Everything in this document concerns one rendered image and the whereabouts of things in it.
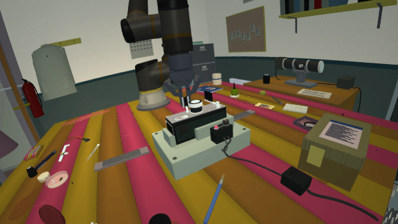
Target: table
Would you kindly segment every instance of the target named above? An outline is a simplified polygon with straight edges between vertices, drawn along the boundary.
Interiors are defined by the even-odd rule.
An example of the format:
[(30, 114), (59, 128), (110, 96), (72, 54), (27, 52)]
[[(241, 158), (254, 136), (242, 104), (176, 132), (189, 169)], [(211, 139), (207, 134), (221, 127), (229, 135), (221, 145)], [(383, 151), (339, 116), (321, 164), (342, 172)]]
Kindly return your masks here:
[[(279, 173), (290, 166), (297, 167), (305, 133), (293, 129), (290, 121), (303, 114), (283, 111), (283, 106), (275, 104), (271, 97), (243, 90), (244, 86), (237, 86), (240, 88), (237, 99), (229, 97), (232, 84), (223, 83), (217, 87), (223, 89), (213, 93), (213, 99), (224, 104), (228, 114), (236, 115), (247, 109), (256, 111), (255, 115), (236, 121), (251, 130), (251, 144), (233, 156)], [(166, 127), (166, 116), (185, 111), (180, 107), (178, 97), (170, 92), (166, 96), (171, 99), (170, 104), (154, 111), (138, 111), (136, 100), (107, 108), (107, 113), (83, 115), (74, 124), (63, 125), (75, 118), (55, 124), (38, 142), (38, 145), (45, 143), (38, 158), (22, 161), (0, 187), (0, 223), (23, 224), (27, 220), (34, 223), (38, 209), (45, 204), (61, 211), (67, 223), (147, 224), (157, 213), (167, 214), (174, 223), (202, 223), (223, 174), (225, 181), (210, 218), (213, 223), (382, 222), (398, 167), (398, 130), (382, 125), (372, 130), (369, 143), (373, 146), (368, 152), (373, 154), (369, 155), (350, 192), (314, 176), (310, 186), (314, 193), (338, 197), (360, 206), (377, 216), (379, 222), (376, 222), (346, 205), (308, 193), (298, 196), (282, 186), (280, 177), (274, 173), (231, 158), (174, 180), (152, 139), (152, 133)], [(208, 104), (202, 93), (192, 95), (192, 99), (201, 99)], [(272, 110), (254, 108), (252, 102), (261, 100), (275, 107)], [(312, 108), (306, 116), (319, 119), (324, 113)], [(276, 122), (273, 120), (275, 114), (281, 114), (285, 119)], [(91, 140), (68, 142), (71, 136)], [(68, 155), (58, 162), (60, 151), (67, 143), (70, 144)], [(97, 144), (100, 147), (86, 161)], [(94, 171), (95, 163), (144, 146), (150, 150), (149, 154)], [(66, 170), (70, 178), (59, 188), (45, 189), (43, 183), (27, 176), (26, 167), (35, 166), (52, 150), (57, 154), (42, 166), (39, 173), (49, 171), (54, 174), (57, 170)]]
[[(348, 109), (350, 111), (354, 108), (355, 97), (360, 92), (357, 88), (351, 88), (349, 90), (337, 88), (335, 85), (330, 84), (318, 84), (317, 86), (311, 88), (311, 90), (317, 90), (321, 92), (328, 92), (331, 93), (330, 99), (324, 99), (319, 97), (311, 97), (307, 95), (300, 95), (297, 94), (298, 91), (304, 89), (304, 87), (300, 86), (292, 86), (289, 84), (285, 84), (284, 82), (291, 79), (296, 79), (295, 77), (291, 76), (278, 76), (277, 80), (276, 77), (270, 78), (269, 84), (264, 84), (262, 79), (252, 81), (249, 83), (244, 83), (244, 86), (250, 86), (254, 88), (259, 88), (262, 90), (269, 90), (276, 93), (282, 93), (294, 97), (299, 97), (306, 100), (311, 100), (314, 102), (319, 102), (321, 104), (327, 104), (331, 106), (335, 106), (337, 108)], [(328, 82), (321, 82), (311, 79), (305, 79), (305, 81), (313, 82), (313, 83), (328, 83)]]

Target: wall shelf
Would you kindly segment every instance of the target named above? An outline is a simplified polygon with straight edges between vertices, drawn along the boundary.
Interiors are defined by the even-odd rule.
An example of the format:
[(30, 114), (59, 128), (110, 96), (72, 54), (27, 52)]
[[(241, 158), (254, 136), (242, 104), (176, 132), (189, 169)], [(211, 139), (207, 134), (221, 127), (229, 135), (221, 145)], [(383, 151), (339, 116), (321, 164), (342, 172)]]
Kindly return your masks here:
[(326, 15), (326, 14), (338, 13), (338, 12), (348, 12), (348, 11), (354, 11), (354, 10), (364, 10), (367, 8), (379, 8), (379, 20), (378, 20), (378, 29), (379, 29), (380, 22), (381, 22), (381, 12), (383, 11), (383, 6), (393, 6), (393, 5), (397, 5), (397, 0), (371, 0), (371, 1), (365, 1), (362, 3), (343, 4), (340, 6), (333, 6), (333, 7), (320, 8), (320, 9), (304, 11), (304, 12), (290, 13), (290, 14), (286, 14), (286, 15), (280, 15), (279, 18), (294, 19), (296, 21), (296, 33), (297, 33), (297, 18), (311, 17), (314, 15)]

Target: green bottle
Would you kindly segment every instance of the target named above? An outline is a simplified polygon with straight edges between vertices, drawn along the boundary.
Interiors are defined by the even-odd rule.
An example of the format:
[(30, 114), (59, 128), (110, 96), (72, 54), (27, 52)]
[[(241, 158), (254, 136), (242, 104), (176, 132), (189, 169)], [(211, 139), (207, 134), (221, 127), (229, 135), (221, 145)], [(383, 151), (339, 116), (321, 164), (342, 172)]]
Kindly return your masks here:
[(231, 97), (239, 97), (239, 93), (237, 92), (237, 88), (235, 87), (235, 83), (234, 83), (234, 88), (231, 90)]

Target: brown side table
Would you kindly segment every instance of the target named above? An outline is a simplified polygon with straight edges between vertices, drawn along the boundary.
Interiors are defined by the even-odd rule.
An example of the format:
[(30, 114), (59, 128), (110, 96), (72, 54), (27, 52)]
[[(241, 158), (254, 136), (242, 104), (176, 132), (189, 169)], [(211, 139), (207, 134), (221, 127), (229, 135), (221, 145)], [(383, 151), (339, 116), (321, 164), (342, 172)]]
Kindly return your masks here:
[[(321, 104), (327, 104), (331, 106), (335, 106), (337, 108), (348, 109), (350, 111), (354, 108), (355, 97), (360, 92), (357, 88), (351, 88), (349, 90), (337, 88), (337, 86), (330, 84), (318, 84), (317, 86), (311, 88), (311, 90), (317, 90), (321, 92), (331, 93), (330, 99), (324, 99), (319, 97), (311, 97), (307, 95), (297, 94), (300, 90), (304, 89), (304, 87), (300, 86), (292, 86), (289, 84), (285, 84), (284, 82), (290, 79), (295, 79), (295, 77), (291, 76), (278, 76), (270, 78), (269, 84), (262, 83), (262, 79), (256, 80), (249, 83), (244, 83), (244, 86), (254, 87), (262, 90), (268, 90), (271, 92), (282, 93), (286, 95), (291, 95), (294, 97), (311, 100), (314, 102), (319, 102)], [(305, 81), (313, 82), (313, 83), (328, 83), (322, 81), (316, 81), (311, 79), (305, 79)]]

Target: bulletin board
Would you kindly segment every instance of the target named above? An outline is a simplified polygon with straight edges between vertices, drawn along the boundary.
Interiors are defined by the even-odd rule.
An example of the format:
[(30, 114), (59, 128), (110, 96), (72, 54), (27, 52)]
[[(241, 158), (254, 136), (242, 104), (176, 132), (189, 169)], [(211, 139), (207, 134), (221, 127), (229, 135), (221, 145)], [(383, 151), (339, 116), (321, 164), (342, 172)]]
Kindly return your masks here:
[(230, 15), (226, 20), (229, 52), (266, 51), (264, 6)]

